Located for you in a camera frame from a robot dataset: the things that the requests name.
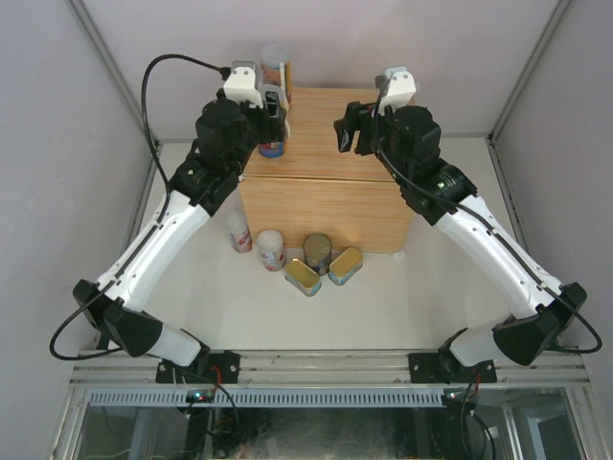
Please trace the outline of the white lid can colourful label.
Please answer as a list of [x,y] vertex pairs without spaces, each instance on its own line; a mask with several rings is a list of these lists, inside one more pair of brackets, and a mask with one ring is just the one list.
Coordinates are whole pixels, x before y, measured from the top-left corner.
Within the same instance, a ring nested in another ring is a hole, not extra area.
[[278,158],[285,153],[290,133],[287,120],[289,102],[280,86],[264,84],[260,92],[265,109],[265,133],[258,144],[258,151],[264,158]]

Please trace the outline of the tall can with spoon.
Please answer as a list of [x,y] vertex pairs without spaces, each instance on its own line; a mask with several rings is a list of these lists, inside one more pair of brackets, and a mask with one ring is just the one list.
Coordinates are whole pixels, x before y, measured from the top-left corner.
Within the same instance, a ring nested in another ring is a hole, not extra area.
[[263,82],[279,86],[284,91],[286,108],[291,108],[292,84],[289,51],[273,44],[261,50],[261,71]]

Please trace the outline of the white lid can red label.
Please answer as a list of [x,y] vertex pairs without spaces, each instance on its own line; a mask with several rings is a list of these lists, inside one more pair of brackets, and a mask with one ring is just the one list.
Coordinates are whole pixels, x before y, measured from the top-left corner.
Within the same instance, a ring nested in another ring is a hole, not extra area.
[[252,237],[245,215],[241,211],[232,211],[224,221],[224,227],[233,249],[238,253],[252,250]]

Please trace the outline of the wooden cube shelf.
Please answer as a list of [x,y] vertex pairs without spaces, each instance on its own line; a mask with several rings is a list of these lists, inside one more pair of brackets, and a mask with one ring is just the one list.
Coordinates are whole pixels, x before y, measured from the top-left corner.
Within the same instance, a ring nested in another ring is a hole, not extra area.
[[315,233],[337,251],[403,248],[414,213],[398,185],[375,156],[339,152],[333,128],[348,103],[375,98],[373,89],[293,89],[284,154],[254,153],[238,186],[253,236],[277,230],[289,248]]

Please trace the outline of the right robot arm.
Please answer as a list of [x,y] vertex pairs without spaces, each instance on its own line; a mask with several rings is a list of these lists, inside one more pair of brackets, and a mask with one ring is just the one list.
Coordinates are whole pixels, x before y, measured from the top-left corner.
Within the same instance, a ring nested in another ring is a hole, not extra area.
[[501,227],[477,187],[442,159],[441,128],[430,111],[352,102],[335,121],[338,149],[373,154],[399,186],[408,207],[453,240],[486,273],[509,306],[508,317],[455,333],[442,346],[442,375],[460,382],[483,361],[506,357],[528,366],[573,319],[587,293],[562,284]]

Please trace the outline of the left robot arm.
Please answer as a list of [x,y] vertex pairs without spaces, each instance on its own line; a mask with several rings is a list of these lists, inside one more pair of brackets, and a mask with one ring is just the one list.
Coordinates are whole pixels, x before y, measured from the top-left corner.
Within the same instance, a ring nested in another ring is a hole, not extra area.
[[81,280],[73,290],[98,332],[133,357],[150,355],[174,363],[178,375],[190,383],[208,376],[209,348],[145,308],[170,262],[238,186],[256,146],[283,139],[283,96],[273,87],[260,94],[261,103],[219,94],[203,107],[191,149],[169,179],[151,220],[97,281]]

